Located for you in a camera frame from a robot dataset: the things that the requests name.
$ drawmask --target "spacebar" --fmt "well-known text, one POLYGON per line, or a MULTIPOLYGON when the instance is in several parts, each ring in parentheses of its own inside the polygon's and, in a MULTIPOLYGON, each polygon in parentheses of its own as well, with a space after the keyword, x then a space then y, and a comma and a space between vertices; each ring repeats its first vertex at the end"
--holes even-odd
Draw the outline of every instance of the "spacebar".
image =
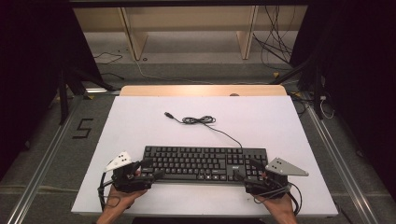
POLYGON ((163 179, 179 179, 179 180, 191 180, 196 179, 197 175, 165 175, 163 179))

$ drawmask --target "white tabletop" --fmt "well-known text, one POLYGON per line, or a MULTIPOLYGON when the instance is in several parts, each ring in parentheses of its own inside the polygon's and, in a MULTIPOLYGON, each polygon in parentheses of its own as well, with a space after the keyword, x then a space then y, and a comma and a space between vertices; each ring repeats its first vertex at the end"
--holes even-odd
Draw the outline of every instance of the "white tabletop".
MULTIPOLYGON (((106 165, 122 151, 127 151, 133 161, 141 161, 145 146, 239 147, 222 133, 203 125, 179 124, 164 112, 179 120, 212 116, 216 118, 212 127, 227 133, 243 147, 264 147, 269 161, 279 157, 306 170, 309 176, 289 176, 289 182, 303 194, 299 216, 338 214, 289 96, 116 97, 72 212, 101 213, 96 189, 106 165)), ((300 201, 295 189, 291 193, 300 201)), ((262 204, 254 203, 244 187, 158 183, 125 214, 261 217, 269 213, 262 204)))

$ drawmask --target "floor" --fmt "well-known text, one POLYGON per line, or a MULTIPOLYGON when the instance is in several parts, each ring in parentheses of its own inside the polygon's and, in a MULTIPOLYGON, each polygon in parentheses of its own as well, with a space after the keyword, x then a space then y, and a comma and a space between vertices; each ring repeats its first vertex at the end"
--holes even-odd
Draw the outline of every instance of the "floor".
MULTIPOLYGON (((123 34, 85 35, 105 82, 115 86, 197 82, 265 84, 274 80, 276 73, 284 74, 290 69, 277 57, 266 51, 262 53, 256 41, 252 43, 249 59, 242 60, 236 35, 232 32, 152 33, 138 63, 132 60, 123 34)), ((288 32, 284 36, 284 41, 291 48, 296 35, 297 32, 288 32)), ((256 36, 264 39, 268 33, 258 32, 256 36)), ((284 83, 287 91, 298 91, 295 86, 297 80, 295 77, 284 83)), ((85 85, 95 88, 91 83, 85 85)), ((73 118, 63 127, 58 125, 60 104, 58 99, 54 99, 30 139, 30 149, 20 154, 0 182, 0 223, 7 223, 15 214, 14 208, 21 202, 21 196, 35 181, 39 183, 31 201, 25 205, 22 223, 90 223, 96 219, 95 216, 83 217, 70 212, 115 97, 105 93, 91 93, 90 96, 70 100, 73 118), (88 123, 92 129, 89 138, 73 138, 81 135, 78 126, 82 119, 92 119, 88 123), (64 135, 54 143, 52 140, 60 135, 59 132, 64 132, 64 135), (44 172, 38 169, 43 167, 43 158, 50 158, 44 172)), ((357 154, 359 147, 342 119, 335 114, 332 119, 318 121, 309 105, 296 101, 295 107, 296 112, 301 113, 301 123, 329 191, 344 211, 340 210, 337 217, 331 218, 299 217, 299 222, 348 223, 350 218, 350 223, 393 223, 396 220, 396 203, 373 167, 357 154), (339 152, 340 156, 333 157, 333 151, 339 152), (336 163, 340 160, 350 172, 353 183, 348 182, 348 175, 339 170, 336 163), (370 211, 357 206, 361 199, 367 202, 370 211)), ((323 105, 323 110, 327 116, 332 114, 329 105, 323 105)), ((118 223, 130 222, 130 217, 122 217, 118 223)), ((265 222, 274 223, 269 217, 265 222)))

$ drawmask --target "hand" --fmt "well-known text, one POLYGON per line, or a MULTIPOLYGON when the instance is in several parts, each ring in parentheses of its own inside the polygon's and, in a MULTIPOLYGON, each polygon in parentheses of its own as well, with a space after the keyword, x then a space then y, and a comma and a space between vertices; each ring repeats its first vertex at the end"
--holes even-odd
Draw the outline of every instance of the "hand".
POLYGON ((134 204, 134 200, 145 194, 147 190, 134 191, 132 193, 124 193, 117 191, 111 185, 108 193, 105 210, 96 221, 97 224, 113 223, 128 207, 134 204))
POLYGON ((265 205, 267 210, 271 213, 273 218, 279 224, 295 224, 297 223, 296 216, 293 212, 293 206, 291 204, 291 198, 288 194, 285 194, 280 199, 266 199, 262 196, 253 195, 257 200, 265 205))

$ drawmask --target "keyboard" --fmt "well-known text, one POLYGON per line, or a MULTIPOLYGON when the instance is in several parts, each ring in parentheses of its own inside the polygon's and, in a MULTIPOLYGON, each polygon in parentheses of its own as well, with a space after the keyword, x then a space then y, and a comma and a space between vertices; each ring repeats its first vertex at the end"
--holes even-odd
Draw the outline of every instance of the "keyboard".
POLYGON ((164 170, 159 182, 242 185, 234 170, 248 179, 262 180, 262 171, 250 165, 249 158, 268 164, 265 148, 240 147, 159 147, 147 146, 143 159, 153 159, 141 175, 164 170))

